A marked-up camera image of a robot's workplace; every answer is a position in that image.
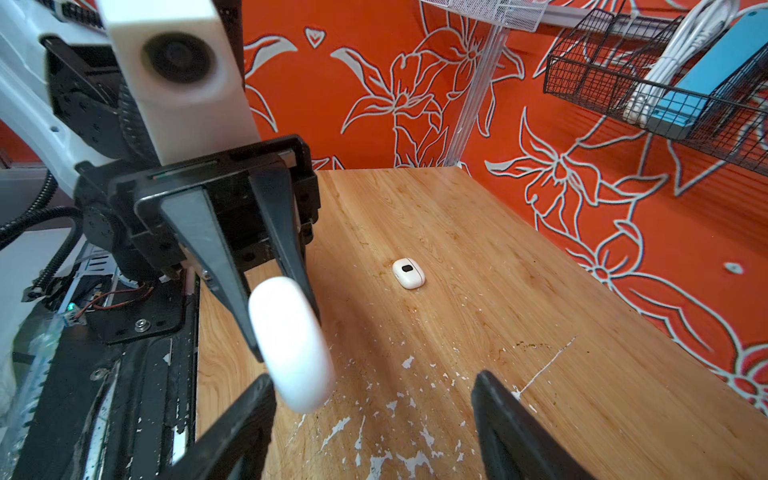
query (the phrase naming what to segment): heart drawing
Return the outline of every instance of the heart drawing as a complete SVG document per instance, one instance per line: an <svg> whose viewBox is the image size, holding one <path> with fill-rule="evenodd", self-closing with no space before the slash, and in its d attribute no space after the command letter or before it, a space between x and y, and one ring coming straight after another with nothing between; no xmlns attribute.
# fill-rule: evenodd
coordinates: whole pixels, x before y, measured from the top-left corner
<svg viewBox="0 0 768 480"><path fill-rule="evenodd" d="M323 40L326 39L326 33L324 30L315 30L314 28L304 28L304 35L306 40L312 45L312 48L318 48Z"/></svg>

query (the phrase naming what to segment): coiled white cable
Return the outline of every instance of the coiled white cable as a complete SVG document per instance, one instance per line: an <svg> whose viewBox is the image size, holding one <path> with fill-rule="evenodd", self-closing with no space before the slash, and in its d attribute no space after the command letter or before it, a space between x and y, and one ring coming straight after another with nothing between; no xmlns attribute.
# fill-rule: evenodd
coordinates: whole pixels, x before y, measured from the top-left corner
<svg viewBox="0 0 768 480"><path fill-rule="evenodd" d="M739 0L701 0L677 27L664 53L644 80L669 85L677 71L722 33L739 14ZM639 84L624 108L624 120L645 127L648 116L664 96L665 90L664 87Z"/></svg>

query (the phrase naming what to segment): wooden tabletop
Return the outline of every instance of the wooden tabletop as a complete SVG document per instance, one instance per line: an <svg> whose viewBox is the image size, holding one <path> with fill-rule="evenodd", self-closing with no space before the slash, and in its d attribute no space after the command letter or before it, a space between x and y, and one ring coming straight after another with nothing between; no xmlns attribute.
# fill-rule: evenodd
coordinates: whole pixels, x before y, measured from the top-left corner
<svg viewBox="0 0 768 480"><path fill-rule="evenodd" d="M765 478L768 420L458 168L318 176L307 269L339 381L309 415L278 399L264 478L484 478L483 369L598 478ZM263 371L204 289L198 438Z"/></svg>

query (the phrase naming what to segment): wood grain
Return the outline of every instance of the wood grain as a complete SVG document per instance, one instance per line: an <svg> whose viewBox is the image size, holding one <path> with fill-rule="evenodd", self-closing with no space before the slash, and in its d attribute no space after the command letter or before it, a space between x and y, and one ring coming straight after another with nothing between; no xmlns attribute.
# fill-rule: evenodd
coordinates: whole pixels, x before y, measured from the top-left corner
<svg viewBox="0 0 768 480"><path fill-rule="evenodd" d="M318 175L307 268L339 382L306 418L278 404L264 478L408 478L417 452L416 478L484 478L483 369L598 478L764 478L768 420L459 169ZM204 290L198 437L262 371Z"/></svg>

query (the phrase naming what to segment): white wire basket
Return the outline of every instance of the white wire basket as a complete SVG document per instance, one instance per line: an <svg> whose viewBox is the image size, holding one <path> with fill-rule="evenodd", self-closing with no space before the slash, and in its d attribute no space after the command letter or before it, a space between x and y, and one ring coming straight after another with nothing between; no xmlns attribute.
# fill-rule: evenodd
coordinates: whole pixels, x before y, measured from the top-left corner
<svg viewBox="0 0 768 480"><path fill-rule="evenodd" d="M482 22L515 30L536 31L548 2L530 0L421 0Z"/></svg>

